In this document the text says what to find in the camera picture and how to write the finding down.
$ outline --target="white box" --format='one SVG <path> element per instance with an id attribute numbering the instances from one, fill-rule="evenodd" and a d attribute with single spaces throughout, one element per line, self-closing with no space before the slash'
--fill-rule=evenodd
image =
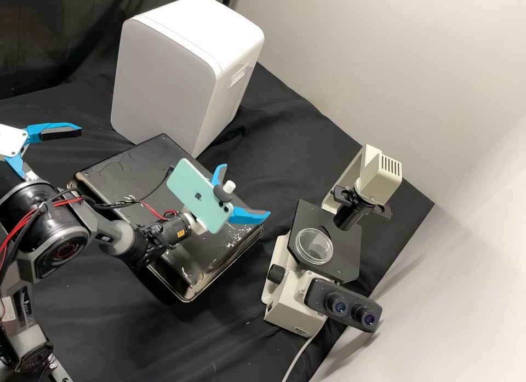
<path id="1" fill-rule="evenodd" d="M 124 22 L 111 124 L 134 143 L 166 133 L 198 156 L 232 121 L 263 46 L 215 0 L 179 0 Z"/>

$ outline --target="black fabric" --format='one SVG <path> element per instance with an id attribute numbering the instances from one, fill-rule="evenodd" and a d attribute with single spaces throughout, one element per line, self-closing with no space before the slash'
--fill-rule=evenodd
<path id="1" fill-rule="evenodd" d="M 80 138 L 31 146 L 25 159 L 41 177 L 64 185 L 130 146 L 110 125 L 122 22 L 171 1 L 0 0 L 0 98 L 70 82 L 0 101 L 0 121 L 83 127 Z M 305 339 L 263 321 L 260 297 L 276 236 L 289 230 L 297 199 L 319 204 L 359 148 L 258 65 L 235 120 L 198 160 L 209 170 L 228 163 L 236 194 L 272 211 L 262 240 L 189 304 L 161 304 L 96 246 L 36 285 L 37 317 L 74 380 L 281 381 Z M 0 164 L 0 191 L 12 183 Z M 432 207 L 406 181 L 390 204 L 391 221 L 370 215 L 361 222 L 360 278 L 348 285 L 361 294 L 372 291 Z M 326 323 L 289 381 L 307 381 L 342 331 Z"/>
<path id="2" fill-rule="evenodd" d="M 63 185 L 75 171 L 130 146 L 110 125 L 112 82 L 95 76 L 0 101 L 8 125 L 83 127 L 80 138 L 26 152 L 41 177 Z M 74 380 L 280 381 L 305 339 L 263 321 L 260 297 L 276 236 L 290 228 L 297 199 L 319 204 L 359 148 L 258 65 L 235 120 L 199 161 L 209 170 L 227 162 L 238 196 L 272 211 L 262 240 L 189 304 L 159 303 L 95 246 L 36 285 L 38 319 Z M 393 220 L 362 221 L 360 278 L 349 285 L 361 294 L 372 291 L 432 206 L 406 181 L 390 204 Z M 290 380 L 307 381 L 342 330 L 329 321 Z"/>
<path id="3" fill-rule="evenodd" d="M 0 0 L 0 99 L 67 80 L 111 48 L 121 24 L 175 0 Z"/>

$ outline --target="sticker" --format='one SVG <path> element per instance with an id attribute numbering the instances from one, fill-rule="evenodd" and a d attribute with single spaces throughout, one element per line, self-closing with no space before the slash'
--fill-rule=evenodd
<path id="1" fill-rule="evenodd" d="M 296 334 L 303 335 L 303 336 L 308 336 L 308 332 L 306 332 L 305 330 L 300 329 L 299 327 L 294 326 L 294 328 L 292 330 Z"/>
<path id="2" fill-rule="evenodd" d="M 0 311 L 3 312 L 2 322 L 10 322 L 16 319 L 11 297 L 2 297 L 2 309 Z"/>
<path id="3" fill-rule="evenodd" d="M 112 243 L 113 242 L 113 238 L 112 237 L 104 235 L 102 233 L 97 234 L 95 239 L 97 239 L 99 241 L 104 241 L 104 242 L 107 242 L 107 243 Z"/>

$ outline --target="white wall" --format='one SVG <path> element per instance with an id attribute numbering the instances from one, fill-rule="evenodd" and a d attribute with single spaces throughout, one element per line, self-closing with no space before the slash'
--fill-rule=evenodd
<path id="1" fill-rule="evenodd" d="M 525 0 L 233 0 L 260 62 L 435 201 L 526 112 Z"/>
<path id="2" fill-rule="evenodd" d="M 435 206 L 312 382 L 520 381 L 526 375 L 526 118 Z"/>

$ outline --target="white power cord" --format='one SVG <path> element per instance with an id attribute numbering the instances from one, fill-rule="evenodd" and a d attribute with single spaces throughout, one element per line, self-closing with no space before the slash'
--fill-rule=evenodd
<path id="1" fill-rule="evenodd" d="M 289 375 L 290 373 L 292 372 L 292 369 L 294 368 L 294 366 L 296 365 L 296 363 L 298 362 L 298 359 L 300 358 L 301 354 L 305 351 L 305 349 L 307 349 L 308 345 L 312 342 L 312 340 L 314 339 L 314 337 L 316 335 L 318 335 L 318 333 L 321 331 L 321 329 L 323 328 L 323 326 L 325 326 L 325 323 L 323 323 L 318 331 L 316 331 L 304 344 L 303 346 L 300 348 L 300 351 L 296 354 L 296 357 L 294 357 L 294 359 L 292 360 L 292 363 L 289 365 L 289 369 L 287 370 L 287 372 L 285 373 L 285 376 L 283 377 L 283 379 L 281 380 L 281 382 L 287 382 L 287 379 L 289 378 Z"/>

